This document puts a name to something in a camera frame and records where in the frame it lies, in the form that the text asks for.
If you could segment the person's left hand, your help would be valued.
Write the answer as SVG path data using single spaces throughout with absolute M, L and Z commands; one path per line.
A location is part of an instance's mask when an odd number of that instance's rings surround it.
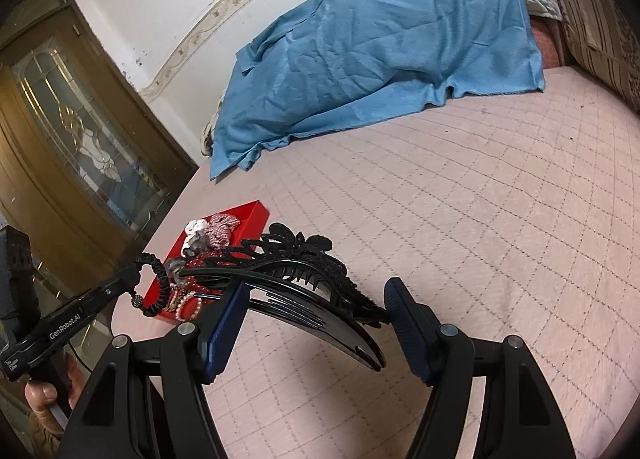
M 67 401 L 70 407 L 74 408 L 85 387 L 85 376 L 73 355 L 66 353 L 64 357 L 67 379 L 70 380 Z M 25 387 L 25 398 L 36 421 L 44 429 L 56 436 L 63 434 L 63 428 L 51 413 L 51 407 L 58 403 L 58 391 L 51 383 L 28 381 Z

